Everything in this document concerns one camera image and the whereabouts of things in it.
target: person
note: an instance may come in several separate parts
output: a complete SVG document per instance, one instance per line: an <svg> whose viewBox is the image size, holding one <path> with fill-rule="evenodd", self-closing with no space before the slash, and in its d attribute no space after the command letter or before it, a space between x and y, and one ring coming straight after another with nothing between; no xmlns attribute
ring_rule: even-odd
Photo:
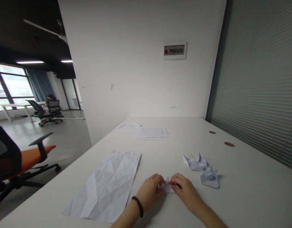
<svg viewBox="0 0 292 228"><path fill-rule="evenodd" d="M140 217L141 204L143 212L149 211L153 205L164 195L164 190L158 185L164 183L164 178L159 174L154 174L147 178L136 194L136 199L132 199L120 217L112 225L112 228L133 227ZM201 199L191 181L183 175L177 173L169 181L171 188L179 196L185 206L197 216L207 228L227 228L216 213Z"/></svg>
<svg viewBox="0 0 292 228"><path fill-rule="evenodd" d="M49 100L56 100L56 98L53 94L48 94L47 100L44 100L45 106L47 106L47 107L48 107Z"/></svg>

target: black ceiling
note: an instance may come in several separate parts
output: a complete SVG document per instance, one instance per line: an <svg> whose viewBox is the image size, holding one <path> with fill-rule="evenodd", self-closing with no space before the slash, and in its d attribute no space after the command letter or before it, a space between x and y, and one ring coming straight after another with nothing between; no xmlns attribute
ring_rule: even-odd
<svg viewBox="0 0 292 228"><path fill-rule="evenodd" d="M58 36L23 21L27 19L48 30L61 33L57 0L0 0L0 62L21 67L54 71L58 78L75 78L68 45ZM42 64L17 64L40 60Z"/></svg>

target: white desk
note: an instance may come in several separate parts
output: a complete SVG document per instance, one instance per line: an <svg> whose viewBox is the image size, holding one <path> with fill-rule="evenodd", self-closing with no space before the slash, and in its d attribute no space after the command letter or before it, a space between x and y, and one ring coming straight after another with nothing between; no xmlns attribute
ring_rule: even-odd
<svg viewBox="0 0 292 228"><path fill-rule="evenodd" d="M39 104L39 105L43 105L44 102L37 102L37 104ZM4 110L4 112L5 112L5 114L6 114L7 118L8 118L8 120L9 120L10 122L12 122L12 119L11 119L11 117L10 117L10 115L9 115L8 110L6 109L6 107L24 107L25 110L26 110L26 114L27 114L28 117L30 118L31 123L34 122L34 121L32 120L32 118L31 118L29 112L28 112L28 108L27 108L27 107L28 107L28 106L31 106L28 102L24 102L24 103L16 103L16 104L0 104L0 105L3 107L3 110Z"/></svg>
<svg viewBox="0 0 292 228"><path fill-rule="evenodd" d="M173 137L133 140L131 131L113 130L4 218L0 228L110 227L110 224L63 216L61 212L113 149L142 153L129 198L155 172L164 177L179 172L192 181L204 201L229 227L292 227L291 169L200 118L131 117L125 122L168 127ZM197 159L199 152L213 168L219 169L220 189L202 185L201 173L184 165L183 154ZM137 227L145 224L160 228L204 227L173 194L166 195L165 200L139 220Z"/></svg>

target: blue curtain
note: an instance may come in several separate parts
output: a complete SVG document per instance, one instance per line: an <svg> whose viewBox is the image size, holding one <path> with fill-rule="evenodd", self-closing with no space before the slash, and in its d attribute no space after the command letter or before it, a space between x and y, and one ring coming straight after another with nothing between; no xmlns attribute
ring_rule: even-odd
<svg viewBox="0 0 292 228"><path fill-rule="evenodd" d="M53 94L55 96L50 80L45 72L27 69L27 73L36 101L46 100L48 94Z"/></svg>

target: left hand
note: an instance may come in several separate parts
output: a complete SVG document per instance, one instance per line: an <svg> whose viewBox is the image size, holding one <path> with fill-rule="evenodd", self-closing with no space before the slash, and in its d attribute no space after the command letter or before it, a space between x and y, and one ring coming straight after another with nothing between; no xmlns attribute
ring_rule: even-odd
<svg viewBox="0 0 292 228"><path fill-rule="evenodd" d="M142 204L144 212L152 208L157 200L164 195L164 189L158 190L158 185L162 183L165 183L164 178L159 174L153 174L151 177L147 178L140 187L136 197Z"/></svg>

